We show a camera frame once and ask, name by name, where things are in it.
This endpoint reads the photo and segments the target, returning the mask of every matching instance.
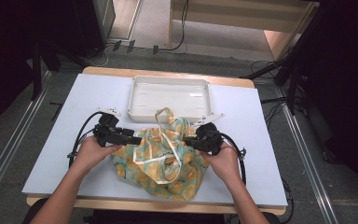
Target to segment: hand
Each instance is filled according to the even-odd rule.
[[[107,155],[121,149],[121,146],[101,147],[95,136],[87,137],[77,152],[75,161],[70,169],[86,175],[92,167],[100,163]]]
[[[211,164],[214,172],[219,176],[223,182],[227,184],[228,180],[232,178],[239,178],[240,170],[238,168],[238,155],[234,147],[226,142],[220,146],[220,152],[212,156],[206,152],[200,152],[201,156]]]

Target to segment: person's left hand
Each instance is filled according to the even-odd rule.
[[[77,152],[75,161],[70,169],[75,169],[86,175],[94,166],[100,163],[107,155],[121,149],[121,146],[101,147],[95,136],[87,137]]]

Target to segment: wooden desk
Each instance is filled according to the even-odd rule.
[[[83,74],[87,74],[87,75],[103,75],[103,76],[112,76],[112,77],[136,77],[136,76],[155,76],[155,77],[186,77],[186,78],[204,78],[206,80],[208,80],[211,84],[214,85],[225,85],[225,86],[232,86],[232,87],[246,87],[246,88],[253,88],[254,84],[251,80],[246,80],[246,79],[237,79],[237,78],[229,78],[229,77],[209,77],[209,76],[200,76],[200,75],[190,75],[190,74],[179,74],[179,73],[168,73],[168,72],[157,72],[157,71],[144,71],[144,70],[130,70],[130,69],[115,69],[115,68],[97,68],[97,67],[88,67],[86,69],[84,69]],[[76,92],[81,92],[83,90],[79,89],[79,86],[76,86]],[[73,108],[66,108],[66,107],[72,107],[73,105],[80,105],[83,106],[80,102],[76,102],[76,104],[73,104],[74,99],[73,99],[73,95],[68,96],[67,102],[65,102],[64,107],[62,108],[62,113],[59,115],[59,118],[56,121],[55,127],[57,125],[61,125],[60,127],[58,127],[59,129],[61,129],[62,127],[67,127],[68,125],[62,125],[62,116],[65,117],[65,121],[67,121],[67,119],[70,119],[67,116],[68,114],[66,113],[68,110],[75,110]],[[120,119],[120,123],[123,123],[125,119],[122,118]],[[77,127],[77,125],[72,124],[73,127],[71,127],[69,130],[75,130]],[[40,193],[42,191],[45,192],[52,192],[54,190],[53,186],[55,186],[55,184],[58,183],[54,183],[50,189],[45,190],[45,189],[41,189],[45,186],[41,186],[39,187],[39,189],[37,190],[38,193],[28,193],[30,192],[32,187],[29,187],[30,185],[37,185],[40,183],[40,180],[38,180],[38,178],[46,178],[46,179],[50,179],[53,178],[55,179],[54,181],[59,182],[61,175],[64,175],[66,169],[67,169],[67,159],[64,158],[65,154],[69,153],[69,150],[66,147],[63,147],[63,152],[59,155],[59,157],[57,157],[56,154],[54,154],[52,157],[46,156],[47,154],[43,154],[45,152],[45,148],[47,147],[52,148],[54,151],[60,150],[57,146],[52,146],[49,143],[51,142],[60,142],[60,141],[65,141],[67,142],[67,137],[62,137],[63,133],[67,133],[66,130],[55,130],[53,128],[50,137],[48,138],[47,144],[45,145],[44,149],[42,150],[41,155],[39,156],[38,161],[36,162],[35,167],[38,167],[37,169],[34,167],[30,177],[28,178],[28,181],[24,187],[23,192],[28,194],[27,197],[27,203],[29,205],[34,204],[37,200],[44,198],[44,197],[48,197],[48,194],[46,193]],[[47,167],[43,167],[43,169],[40,169],[40,164],[38,165],[38,163],[40,162],[44,162],[45,165],[49,166],[49,168]],[[97,172],[95,172],[94,174],[97,175],[97,173],[99,174],[102,170],[98,170]],[[205,176],[204,177],[204,181],[207,181],[205,178],[210,178],[211,179],[211,172],[212,169],[208,169],[209,172],[209,176]],[[101,180],[95,180],[93,179],[92,182],[93,184],[95,182],[101,181]],[[112,183],[118,182],[118,176],[115,176],[115,180]],[[133,194],[136,194],[137,192],[135,191],[141,191],[144,192],[144,190],[142,189],[133,189],[132,186],[129,186],[126,183],[126,188],[127,189],[131,189]],[[282,186],[276,186],[274,188],[279,189],[279,192],[281,192],[283,194],[283,200],[285,201],[284,198],[284,191],[282,188]],[[75,207],[84,207],[84,208],[93,208],[93,209],[120,209],[120,210],[136,210],[136,211],[159,211],[159,212],[186,212],[186,213],[215,213],[215,214],[234,214],[236,213],[235,207],[233,203],[200,203],[200,202],[194,202],[194,201],[187,201],[187,202],[173,202],[173,201],[167,201],[167,200],[158,200],[158,201],[154,201],[154,199],[137,199],[137,198],[132,198],[132,199],[120,199],[118,197],[112,197],[112,198],[104,198],[104,196],[99,196],[99,197],[84,197],[84,196],[79,196],[76,200],[75,203]],[[262,211],[266,211],[266,212],[270,212],[270,213],[274,213],[276,215],[282,215],[285,212],[285,206],[284,205],[280,205],[280,206],[266,206],[266,205],[261,205],[260,209]]]
[[[172,20],[181,20],[186,0],[171,0]],[[307,26],[314,2],[300,0],[190,0],[186,20],[265,30],[275,60]]]

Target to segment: forearm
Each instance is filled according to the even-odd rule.
[[[241,223],[268,223],[239,178],[227,182]]]
[[[69,170],[31,223],[68,223],[83,177]]]

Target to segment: cloth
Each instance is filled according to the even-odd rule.
[[[171,129],[163,129],[158,115],[167,114]],[[186,136],[195,135],[187,119],[176,118],[165,107],[156,113],[158,128],[142,129],[139,146],[127,145],[113,153],[117,174],[151,195],[171,200],[193,199],[209,164],[193,147],[185,145]]]

